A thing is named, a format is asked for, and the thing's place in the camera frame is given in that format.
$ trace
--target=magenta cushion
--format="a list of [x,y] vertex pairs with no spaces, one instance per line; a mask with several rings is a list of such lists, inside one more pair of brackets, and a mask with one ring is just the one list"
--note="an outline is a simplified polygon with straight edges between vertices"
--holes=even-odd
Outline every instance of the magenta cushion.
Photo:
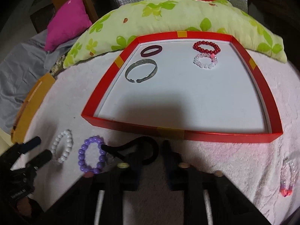
[[49,23],[45,51],[75,38],[92,25],[82,0],[68,0]]

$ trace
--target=purple bead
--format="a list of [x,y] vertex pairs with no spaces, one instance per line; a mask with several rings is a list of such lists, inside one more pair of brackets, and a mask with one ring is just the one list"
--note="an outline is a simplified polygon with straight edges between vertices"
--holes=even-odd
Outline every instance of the purple bead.
[[91,166],[87,166],[87,167],[84,169],[84,172],[87,173],[87,172],[89,172],[89,171],[91,171],[91,170],[92,170],[92,167],[91,167]]
[[78,156],[78,159],[79,159],[79,160],[84,160],[85,157],[86,157],[86,156],[85,156],[84,154],[80,154],[80,155]]
[[100,151],[100,155],[106,155],[106,151],[104,151],[102,149],[100,149],[99,151]]
[[106,156],[99,156],[99,161],[100,162],[105,162],[106,161]]
[[99,174],[101,171],[98,168],[93,168],[93,173],[94,174]]
[[104,168],[104,166],[105,166],[105,163],[104,163],[104,162],[98,162],[98,163],[97,163],[97,168],[99,168],[99,169]]
[[80,166],[80,170],[81,170],[82,172],[84,172],[85,169],[86,169],[86,165],[81,165],[81,166]]
[[84,160],[79,160],[79,162],[78,162],[78,165],[79,166],[82,166],[82,165],[84,165],[86,162],[84,161]]
[[79,154],[84,154],[85,152],[86,152],[86,151],[83,150],[83,149],[79,149],[79,150],[78,150],[78,153],[79,153]]
[[85,144],[83,144],[82,146],[81,146],[81,148],[85,151],[85,150],[87,150],[88,149],[88,146],[87,145],[85,145]]
[[98,143],[98,144],[103,144],[103,138],[98,138],[98,140],[96,141],[96,143]]

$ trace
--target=white bead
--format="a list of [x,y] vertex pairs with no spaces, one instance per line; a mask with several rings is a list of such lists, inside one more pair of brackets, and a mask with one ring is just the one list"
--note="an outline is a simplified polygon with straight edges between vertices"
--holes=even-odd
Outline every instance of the white bead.
[[70,153],[64,151],[63,154],[62,154],[64,157],[68,157],[70,155]]
[[72,150],[71,147],[66,147],[66,148],[65,148],[65,151],[66,151],[66,152],[71,152],[71,150]]

